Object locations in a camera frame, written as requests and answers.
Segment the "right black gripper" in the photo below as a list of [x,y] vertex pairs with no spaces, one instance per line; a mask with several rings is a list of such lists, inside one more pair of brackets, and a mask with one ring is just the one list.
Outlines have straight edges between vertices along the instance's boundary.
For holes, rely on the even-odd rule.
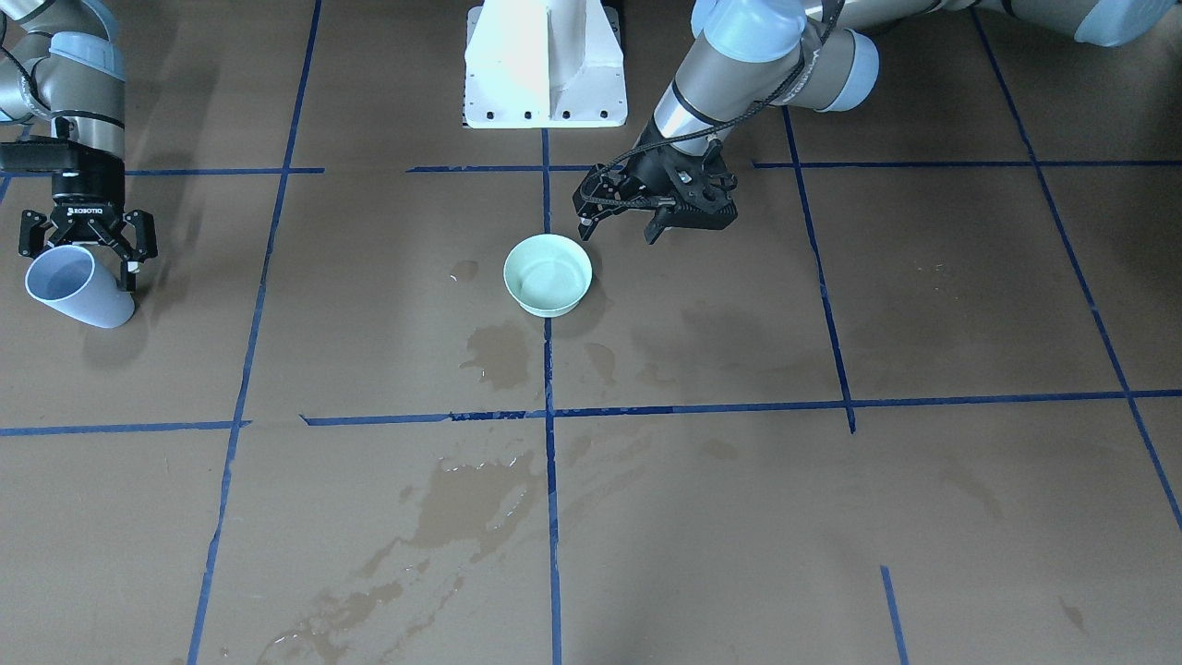
[[35,260],[63,245],[103,245],[121,257],[119,291],[135,292],[145,260],[160,256],[155,220],[147,211],[124,210],[123,174],[51,174],[54,209],[20,215],[18,253]]

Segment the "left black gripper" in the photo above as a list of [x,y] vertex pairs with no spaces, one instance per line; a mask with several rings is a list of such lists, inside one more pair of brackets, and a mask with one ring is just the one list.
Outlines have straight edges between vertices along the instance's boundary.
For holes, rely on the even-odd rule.
[[602,220],[631,210],[652,211],[645,227],[650,246],[671,228],[725,230],[738,211],[730,197],[736,176],[725,165],[722,146],[720,139],[706,141],[702,155],[657,146],[629,157],[621,172],[606,164],[587,169],[573,194],[580,240],[590,240]]

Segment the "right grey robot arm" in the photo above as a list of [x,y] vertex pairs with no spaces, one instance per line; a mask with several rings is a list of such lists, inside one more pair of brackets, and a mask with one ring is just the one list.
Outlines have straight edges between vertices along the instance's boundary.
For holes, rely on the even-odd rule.
[[121,261],[117,282],[160,254],[152,215],[126,207],[126,71],[118,22],[100,1],[5,1],[4,27],[24,35],[4,48],[5,126],[43,122],[45,136],[4,142],[4,172],[47,175],[54,207],[25,210],[18,253],[34,260],[56,246],[100,245]]

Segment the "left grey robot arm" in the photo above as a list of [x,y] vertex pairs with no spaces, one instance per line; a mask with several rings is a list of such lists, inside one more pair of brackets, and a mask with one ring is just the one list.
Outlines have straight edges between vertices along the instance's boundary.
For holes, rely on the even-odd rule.
[[736,177],[722,148],[768,106],[827,113],[860,105],[881,56],[869,30],[970,1],[697,1],[694,43],[645,130],[597,164],[573,193],[579,235],[625,211],[650,211],[647,243],[670,228],[723,230],[736,219]]

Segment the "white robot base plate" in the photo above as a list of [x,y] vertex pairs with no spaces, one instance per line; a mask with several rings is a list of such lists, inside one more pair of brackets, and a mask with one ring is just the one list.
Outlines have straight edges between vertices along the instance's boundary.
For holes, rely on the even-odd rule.
[[466,126],[621,128],[628,115],[617,8],[485,1],[467,12]]

